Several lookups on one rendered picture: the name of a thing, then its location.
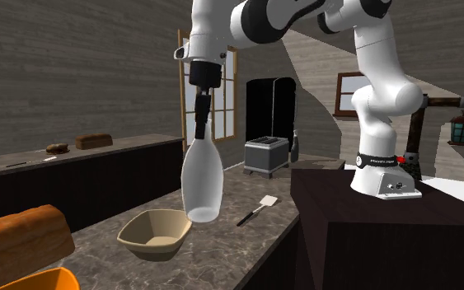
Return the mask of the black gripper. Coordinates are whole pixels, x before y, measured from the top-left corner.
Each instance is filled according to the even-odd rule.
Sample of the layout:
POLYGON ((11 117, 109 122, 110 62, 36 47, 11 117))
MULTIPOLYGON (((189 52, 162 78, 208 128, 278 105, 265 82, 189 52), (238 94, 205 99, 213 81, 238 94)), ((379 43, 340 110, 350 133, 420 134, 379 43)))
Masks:
POLYGON ((211 91, 209 88, 218 88, 221 85, 222 66, 206 61, 190 62, 191 85, 199 87, 195 97, 195 138, 204 139, 205 128, 208 122, 211 104, 211 91))

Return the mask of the black refrigerator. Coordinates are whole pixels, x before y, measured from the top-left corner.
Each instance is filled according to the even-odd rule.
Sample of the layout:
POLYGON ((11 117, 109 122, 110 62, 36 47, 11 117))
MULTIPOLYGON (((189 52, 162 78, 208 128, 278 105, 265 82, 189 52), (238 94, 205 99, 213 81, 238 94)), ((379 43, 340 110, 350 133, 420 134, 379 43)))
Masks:
POLYGON ((265 136, 293 145, 296 82, 291 77, 253 79, 246 83, 246 141, 265 136))

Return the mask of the translucent white bottle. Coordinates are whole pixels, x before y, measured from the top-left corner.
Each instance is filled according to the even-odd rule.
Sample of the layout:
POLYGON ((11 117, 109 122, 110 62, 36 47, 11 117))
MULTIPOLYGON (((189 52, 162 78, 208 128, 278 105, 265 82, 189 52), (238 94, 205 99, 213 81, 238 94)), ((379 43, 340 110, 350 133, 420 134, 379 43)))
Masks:
POLYGON ((212 222, 219 215, 223 197, 223 164, 212 140, 212 120, 204 139, 195 138, 185 154, 181 172, 184 210, 192 222, 212 222))

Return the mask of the grey toaster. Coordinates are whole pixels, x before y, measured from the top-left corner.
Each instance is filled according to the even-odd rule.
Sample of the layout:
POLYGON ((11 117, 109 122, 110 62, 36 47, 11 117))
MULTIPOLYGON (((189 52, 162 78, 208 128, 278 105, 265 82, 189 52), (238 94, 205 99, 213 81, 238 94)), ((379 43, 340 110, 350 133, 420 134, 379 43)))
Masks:
POLYGON ((259 173, 271 179, 275 171, 288 168, 288 145, 286 138, 265 136, 245 143, 243 173, 259 173))

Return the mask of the dark grey bottle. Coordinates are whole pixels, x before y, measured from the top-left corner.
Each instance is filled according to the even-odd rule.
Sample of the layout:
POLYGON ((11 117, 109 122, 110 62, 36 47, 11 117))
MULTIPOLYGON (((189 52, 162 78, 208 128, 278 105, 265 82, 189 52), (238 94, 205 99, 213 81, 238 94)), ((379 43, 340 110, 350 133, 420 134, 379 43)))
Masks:
POLYGON ((290 161, 292 163, 298 161, 299 159, 299 141, 298 141, 298 131, 294 129, 293 131, 293 145, 290 152, 290 161))

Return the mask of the small brown bread loaf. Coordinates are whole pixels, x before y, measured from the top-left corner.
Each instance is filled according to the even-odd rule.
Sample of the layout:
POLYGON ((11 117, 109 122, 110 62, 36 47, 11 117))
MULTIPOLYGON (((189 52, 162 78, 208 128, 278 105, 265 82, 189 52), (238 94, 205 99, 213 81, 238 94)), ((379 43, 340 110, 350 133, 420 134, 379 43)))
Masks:
POLYGON ((75 138, 75 147, 80 150, 87 150, 113 145, 113 139, 108 133, 91 133, 79 135, 75 138))

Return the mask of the beige bowl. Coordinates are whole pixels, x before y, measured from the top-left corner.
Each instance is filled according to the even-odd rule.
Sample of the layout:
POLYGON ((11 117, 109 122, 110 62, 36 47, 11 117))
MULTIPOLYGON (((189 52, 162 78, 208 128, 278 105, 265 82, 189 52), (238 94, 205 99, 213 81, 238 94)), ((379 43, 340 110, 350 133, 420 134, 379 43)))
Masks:
POLYGON ((191 226, 182 210, 150 209, 130 220, 117 241, 142 260, 167 261, 181 248, 191 226))

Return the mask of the round brown bread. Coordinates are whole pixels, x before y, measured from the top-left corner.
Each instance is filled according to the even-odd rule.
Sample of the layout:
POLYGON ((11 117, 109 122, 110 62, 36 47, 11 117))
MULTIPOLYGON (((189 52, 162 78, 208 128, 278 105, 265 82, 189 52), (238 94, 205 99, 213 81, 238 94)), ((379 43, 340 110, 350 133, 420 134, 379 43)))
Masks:
POLYGON ((66 143, 55 143, 50 144, 45 151, 48 155, 58 155, 69 152, 69 148, 66 143))

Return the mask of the dark robot stand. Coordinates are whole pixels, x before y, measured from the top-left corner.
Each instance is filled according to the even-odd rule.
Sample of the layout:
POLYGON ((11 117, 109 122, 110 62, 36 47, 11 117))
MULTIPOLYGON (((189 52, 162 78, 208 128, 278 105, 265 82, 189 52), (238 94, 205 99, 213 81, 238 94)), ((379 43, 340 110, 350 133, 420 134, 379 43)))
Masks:
POLYGON ((291 173, 316 290, 464 290, 464 202, 424 183, 420 198, 383 200, 353 175, 291 173))

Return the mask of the large brown bread loaf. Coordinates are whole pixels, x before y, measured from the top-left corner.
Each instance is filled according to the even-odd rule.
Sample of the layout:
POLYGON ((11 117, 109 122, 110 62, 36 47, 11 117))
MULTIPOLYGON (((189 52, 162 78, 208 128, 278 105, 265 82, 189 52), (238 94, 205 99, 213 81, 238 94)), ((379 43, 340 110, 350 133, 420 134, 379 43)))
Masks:
POLYGON ((52 205, 0 217, 0 286, 61 260, 74 250, 66 218, 52 205))

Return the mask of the orange bowl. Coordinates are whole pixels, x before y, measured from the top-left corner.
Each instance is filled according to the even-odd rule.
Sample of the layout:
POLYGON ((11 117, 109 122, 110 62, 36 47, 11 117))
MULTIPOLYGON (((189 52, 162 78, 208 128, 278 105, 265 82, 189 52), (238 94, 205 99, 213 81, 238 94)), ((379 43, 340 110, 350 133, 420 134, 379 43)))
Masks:
POLYGON ((64 267, 48 269, 19 278, 0 290, 81 290, 75 275, 64 267))

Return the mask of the hanging teal lantern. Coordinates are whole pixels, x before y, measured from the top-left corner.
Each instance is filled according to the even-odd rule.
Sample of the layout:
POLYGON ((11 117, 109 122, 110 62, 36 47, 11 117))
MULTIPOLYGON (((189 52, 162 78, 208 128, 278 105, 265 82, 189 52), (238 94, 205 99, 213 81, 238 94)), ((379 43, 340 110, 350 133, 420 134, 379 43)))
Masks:
POLYGON ((461 109, 461 113, 450 120, 451 137, 448 144, 452 146, 464 146, 464 109, 461 109))

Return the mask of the tall wooden frame window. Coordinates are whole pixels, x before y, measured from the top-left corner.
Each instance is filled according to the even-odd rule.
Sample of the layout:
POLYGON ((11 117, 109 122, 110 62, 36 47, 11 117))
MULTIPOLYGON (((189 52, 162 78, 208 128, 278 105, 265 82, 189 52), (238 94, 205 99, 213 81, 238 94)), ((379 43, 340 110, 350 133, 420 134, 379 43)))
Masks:
MULTIPOLYGON (((186 151, 195 138, 195 96, 196 87, 189 83, 190 65, 179 62, 180 107, 183 148, 186 151)), ((222 141, 236 137, 236 87, 237 87, 237 49, 229 46, 227 57, 221 68, 222 78, 219 88, 212 92, 209 118, 211 138, 222 141)))

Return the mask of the small brown frame window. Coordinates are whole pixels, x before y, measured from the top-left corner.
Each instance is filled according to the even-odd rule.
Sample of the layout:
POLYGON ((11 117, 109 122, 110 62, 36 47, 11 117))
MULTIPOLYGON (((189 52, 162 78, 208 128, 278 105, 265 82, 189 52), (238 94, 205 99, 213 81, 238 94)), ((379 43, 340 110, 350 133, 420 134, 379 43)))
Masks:
POLYGON ((370 81, 361 72, 340 72, 337 75, 335 117, 356 117, 356 111, 352 106, 353 94, 362 87, 370 84, 370 81))

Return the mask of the dark wooden lantern post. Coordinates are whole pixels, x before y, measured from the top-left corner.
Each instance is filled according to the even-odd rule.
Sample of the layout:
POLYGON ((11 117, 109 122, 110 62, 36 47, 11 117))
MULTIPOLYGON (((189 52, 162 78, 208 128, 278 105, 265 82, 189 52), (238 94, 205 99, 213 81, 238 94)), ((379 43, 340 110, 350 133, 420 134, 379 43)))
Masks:
POLYGON ((422 180, 419 164, 419 145, 424 124, 425 109, 428 107, 454 107, 464 109, 464 96, 429 97, 424 94, 423 104, 411 115, 406 149, 403 157, 398 158, 399 166, 415 180, 422 180))

